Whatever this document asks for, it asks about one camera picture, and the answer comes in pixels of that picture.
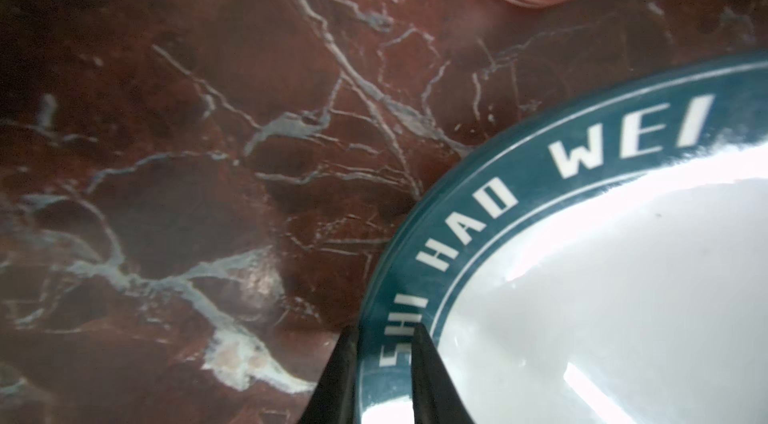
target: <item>marble surface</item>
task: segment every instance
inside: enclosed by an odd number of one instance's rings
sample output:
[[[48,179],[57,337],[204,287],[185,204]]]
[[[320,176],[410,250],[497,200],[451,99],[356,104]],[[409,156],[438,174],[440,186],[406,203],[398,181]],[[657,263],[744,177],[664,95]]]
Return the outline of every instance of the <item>marble surface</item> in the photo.
[[[0,0],[0,422],[284,424],[442,174],[768,0]]]

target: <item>brown marble table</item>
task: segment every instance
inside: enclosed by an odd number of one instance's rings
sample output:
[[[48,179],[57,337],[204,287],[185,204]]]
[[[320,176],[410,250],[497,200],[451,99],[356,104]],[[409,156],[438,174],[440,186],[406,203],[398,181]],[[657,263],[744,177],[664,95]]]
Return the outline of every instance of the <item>brown marble table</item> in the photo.
[[[768,0],[0,9],[2,424],[294,422],[392,233],[463,156],[768,43]]]

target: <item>plate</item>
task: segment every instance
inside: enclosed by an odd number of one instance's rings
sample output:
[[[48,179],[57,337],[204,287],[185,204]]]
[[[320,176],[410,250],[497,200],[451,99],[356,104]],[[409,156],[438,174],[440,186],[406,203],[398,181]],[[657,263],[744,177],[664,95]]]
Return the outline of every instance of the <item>plate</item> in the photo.
[[[768,54],[569,103],[451,170],[363,302],[362,424],[412,422],[413,325],[486,422],[763,422]]]

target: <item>white lettering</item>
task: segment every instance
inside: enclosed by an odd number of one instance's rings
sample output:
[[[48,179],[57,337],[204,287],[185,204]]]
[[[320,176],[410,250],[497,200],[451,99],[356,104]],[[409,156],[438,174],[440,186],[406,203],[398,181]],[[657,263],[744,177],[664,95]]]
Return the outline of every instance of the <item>white lettering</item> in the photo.
[[[619,148],[619,157],[621,159],[634,158],[662,150],[661,146],[640,149],[640,136],[649,132],[661,131],[667,127],[666,124],[654,124],[644,128],[643,116],[652,112],[664,111],[668,107],[670,107],[670,103],[657,104],[656,106],[624,115],[624,118],[621,120],[621,145]]]
[[[382,346],[382,352],[379,354],[379,367],[390,367],[390,366],[396,366],[397,365],[397,355],[399,353],[411,353],[411,343],[410,342],[400,342],[399,344],[395,345],[395,352],[391,356],[385,356],[384,355],[384,346]],[[408,356],[408,364],[411,362],[411,357]]]
[[[677,135],[677,147],[687,148],[695,146],[701,136],[701,130],[704,128],[704,122],[710,113],[712,103],[715,101],[714,94],[704,94],[696,96],[690,103],[683,118],[683,124],[680,126],[680,134]]]
[[[491,189],[503,204],[504,208],[499,208],[496,201],[488,194],[487,189]],[[518,203],[518,199],[514,197],[512,191],[504,184],[504,181],[499,178],[494,178],[485,183],[485,185],[472,193],[472,197],[480,203],[483,209],[492,217],[498,218],[506,211],[512,209],[514,205]]]
[[[452,212],[446,219],[446,224],[464,245],[468,245],[472,240],[472,237],[467,233],[467,229],[473,229],[474,231],[482,231],[485,229],[483,223],[477,219],[465,216],[460,212]]]
[[[414,307],[427,307],[429,299],[425,297],[409,296],[409,295],[395,295],[395,304],[405,304],[406,306]]]
[[[419,251],[416,255],[416,260],[424,263],[425,265],[430,265],[440,271],[445,271],[448,269],[448,263],[440,259],[440,255],[445,255],[451,259],[456,259],[456,256],[458,256],[458,251],[456,251],[456,249],[453,247],[448,247],[442,242],[436,241],[432,238],[427,241],[425,246],[435,251],[435,254],[430,255],[424,251]]]
[[[413,327],[406,326],[406,323],[422,322],[422,315],[416,313],[389,313],[387,320],[399,322],[399,326],[384,327],[385,336],[413,336]]]
[[[549,153],[558,167],[563,179],[568,179],[578,174],[579,163],[587,169],[595,169],[603,165],[603,123],[591,125],[587,129],[587,141],[589,148],[579,146],[572,149],[571,154],[565,152],[562,141],[549,145]]]

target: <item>red marble countertop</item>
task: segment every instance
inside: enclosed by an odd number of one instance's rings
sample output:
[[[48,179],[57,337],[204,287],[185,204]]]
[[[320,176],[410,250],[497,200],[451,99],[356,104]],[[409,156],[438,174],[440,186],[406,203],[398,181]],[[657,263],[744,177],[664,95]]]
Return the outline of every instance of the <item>red marble countertop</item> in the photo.
[[[295,422],[463,156],[768,43],[768,0],[1,1],[3,424]]]

